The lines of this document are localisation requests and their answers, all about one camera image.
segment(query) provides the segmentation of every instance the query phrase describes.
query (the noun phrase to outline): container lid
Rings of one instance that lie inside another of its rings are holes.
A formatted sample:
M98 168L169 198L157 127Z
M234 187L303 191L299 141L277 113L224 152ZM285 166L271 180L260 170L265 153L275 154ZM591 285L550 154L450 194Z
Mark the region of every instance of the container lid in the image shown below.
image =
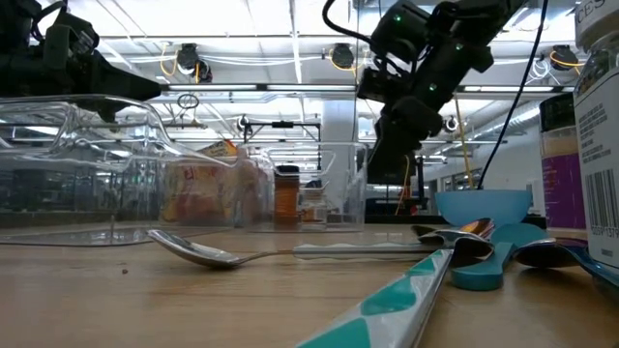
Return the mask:
M574 96L564 93L540 103L540 131L575 126Z
M575 10L576 45L585 51L599 39L617 30L619 1L587 0Z
M275 176L280 178L298 178L299 166L298 165L278 165Z

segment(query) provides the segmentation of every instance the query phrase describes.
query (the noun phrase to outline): teal spoon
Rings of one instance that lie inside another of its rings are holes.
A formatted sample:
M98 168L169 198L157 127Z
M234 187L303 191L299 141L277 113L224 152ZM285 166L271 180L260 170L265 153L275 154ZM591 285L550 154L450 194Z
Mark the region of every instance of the teal spoon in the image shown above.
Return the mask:
M494 253L485 261L466 267L452 269L452 284L471 291L490 291L503 285L503 269L517 248L548 238L541 228L515 223L497 228L490 236Z

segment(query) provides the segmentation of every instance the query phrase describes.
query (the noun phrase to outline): ceiling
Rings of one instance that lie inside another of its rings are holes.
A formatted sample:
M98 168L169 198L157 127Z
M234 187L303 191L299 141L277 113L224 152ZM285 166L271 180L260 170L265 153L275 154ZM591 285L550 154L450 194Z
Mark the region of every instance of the ceiling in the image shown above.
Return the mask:
M47 0L39 0L44 6ZM369 35L380 15L395 0L338 0L330 11L330 19L352 30ZM439 1L414 1L431 11ZM70 11L90 21L101 36L99 50L118 68L136 73L161 84L192 84L178 70L174 73L175 51L180 44L198 44L198 53L210 66L216 84L337 84L353 86L357 76L352 71L337 69L329 59L336 43L347 43L355 53L359 69L368 63L365 44L342 36L322 21L324 0L70 0ZM575 0L550 2L551 20L545 27L540 53L548 54L555 44L569 44L573 50L575 29L570 11ZM526 60L535 39L539 9L527 7L506 26L491 44L495 66L486 73L471 72L463 85L516 86L520 83ZM50 15L41 23L42 32L53 22ZM547 70L538 63L538 76L530 85L574 85L575 71ZM241 116L253 121L321 122L325 99L356 101L354 92L334 95L321 93L209 92L196 94L200 106L182 110L176 104L178 93L169 93L153 101L167 124L190 123L199 127L169 127L173 138L203 138L205 143L218 137L238 137L236 122ZM481 129L508 110L514 94L500 96L462 96L459 108L466 131ZM359 137L375 138L373 122L382 105L374 101L356 101ZM454 101L440 112L456 114ZM440 138L453 138L442 134ZM307 138L311 131L264 130L263 138ZM439 145L426 146L431 154Z

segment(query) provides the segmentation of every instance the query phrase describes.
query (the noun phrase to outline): teal handle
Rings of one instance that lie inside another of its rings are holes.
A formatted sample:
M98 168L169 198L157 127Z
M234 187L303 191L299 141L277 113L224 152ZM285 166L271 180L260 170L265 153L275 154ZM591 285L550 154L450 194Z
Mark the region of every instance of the teal handle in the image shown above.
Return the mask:
M516 251L513 243L498 243L484 262L452 270L452 284L472 291L490 291L503 285L503 269Z

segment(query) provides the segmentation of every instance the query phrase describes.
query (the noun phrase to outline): spice jar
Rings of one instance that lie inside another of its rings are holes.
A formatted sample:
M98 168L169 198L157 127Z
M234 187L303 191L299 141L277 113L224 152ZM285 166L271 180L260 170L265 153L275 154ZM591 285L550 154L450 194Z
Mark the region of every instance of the spice jar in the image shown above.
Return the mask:
M275 213L273 223L276 230L297 230L299 224L299 167L280 165L275 173Z

